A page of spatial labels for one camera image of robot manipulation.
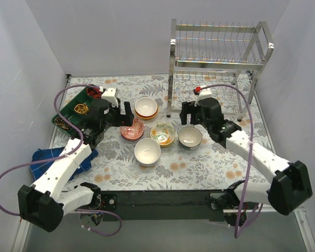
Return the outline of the red and white floral bowl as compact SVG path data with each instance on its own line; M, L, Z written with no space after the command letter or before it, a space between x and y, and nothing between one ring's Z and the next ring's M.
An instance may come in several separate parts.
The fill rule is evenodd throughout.
M142 139L142 137L137 138L137 139L128 139L128 138L124 137L123 135L122 135L122 138L123 138L125 141L128 141L128 142L136 142L136 141L139 141L139 140Z

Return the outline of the blue zigzag red-inside bowl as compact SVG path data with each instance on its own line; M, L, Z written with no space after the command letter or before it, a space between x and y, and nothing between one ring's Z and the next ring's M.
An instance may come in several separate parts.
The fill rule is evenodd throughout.
M134 118L130 127L120 127L120 134L128 139L137 139L144 135L144 124L138 118Z

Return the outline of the white ribbed bowl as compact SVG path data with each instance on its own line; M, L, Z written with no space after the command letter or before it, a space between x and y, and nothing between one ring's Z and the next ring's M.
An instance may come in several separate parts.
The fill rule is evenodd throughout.
M151 159L151 158L142 158L141 157L141 158L137 158L136 160L143 167L152 167L152 166L155 166L157 164L157 162L159 161L159 158Z
M156 141L153 139L142 139L140 140L134 148L135 158L160 158L161 148Z

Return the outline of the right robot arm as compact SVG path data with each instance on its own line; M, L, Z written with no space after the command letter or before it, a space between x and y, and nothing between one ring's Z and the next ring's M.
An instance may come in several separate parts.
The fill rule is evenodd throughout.
M301 161L290 162L252 142L239 125L224 118L216 99L183 102L180 119L183 125L201 125L214 142L242 157L268 181L266 186L251 183L246 178L240 184L230 186L227 195L230 207L237 209L246 202L260 203L288 215L312 197L306 165Z

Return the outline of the orange bowl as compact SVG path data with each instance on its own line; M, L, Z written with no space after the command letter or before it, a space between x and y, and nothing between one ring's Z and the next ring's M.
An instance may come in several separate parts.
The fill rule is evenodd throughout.
M136 114L142 118L151 118L158 111L157 103L149 97L142 97L138 99L134 108Z

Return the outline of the cream bowl with teal stripes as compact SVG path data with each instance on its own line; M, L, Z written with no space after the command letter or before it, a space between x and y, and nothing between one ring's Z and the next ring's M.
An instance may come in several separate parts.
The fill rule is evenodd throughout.
M164 141L164 142L159 142L159 141L156 141L158 143L158 145L161 147L161 148L164 148L164 147L167 147L167 146L170 146L174 141Z

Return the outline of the teal and white bowl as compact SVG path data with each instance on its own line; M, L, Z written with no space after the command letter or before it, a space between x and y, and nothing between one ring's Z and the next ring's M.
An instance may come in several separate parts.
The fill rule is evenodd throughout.
M195 150L202 142L202 134L195 127L184 127L178 133L178 142L187 150Z

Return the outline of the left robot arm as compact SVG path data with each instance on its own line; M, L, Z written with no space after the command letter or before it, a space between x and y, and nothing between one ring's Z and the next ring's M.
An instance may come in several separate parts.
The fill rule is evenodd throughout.
M20 217L47 232L54 231L62 218L78 209L97 211L101 205L101 189L88 182L81 183L69 192L64 186L80 164L103 140L110 127L130 127L134 114L128 101L124 102L125 113L120 106L112 106L105 99L93 100L89 111L74 129L56 160L31 186L22 186L18 191Z

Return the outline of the white leaf-pattern bowl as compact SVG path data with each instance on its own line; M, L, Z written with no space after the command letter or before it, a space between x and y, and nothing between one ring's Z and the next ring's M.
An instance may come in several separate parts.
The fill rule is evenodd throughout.
M172 124L160 122L151 129L150 138L159 142L174 141L176 138L176 130Z

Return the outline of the yellow bowl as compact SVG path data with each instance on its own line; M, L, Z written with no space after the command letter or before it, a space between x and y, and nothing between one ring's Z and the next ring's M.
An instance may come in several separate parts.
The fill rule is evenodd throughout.
M140 119L143 119L143 120L150 120L150 119L154 118L157 115L157 113L158 113L158 111L156 111L155 114L153 114L149 117L144 117L144 116L141 116L140 114L138 114L137 111L135 111L136 116Z

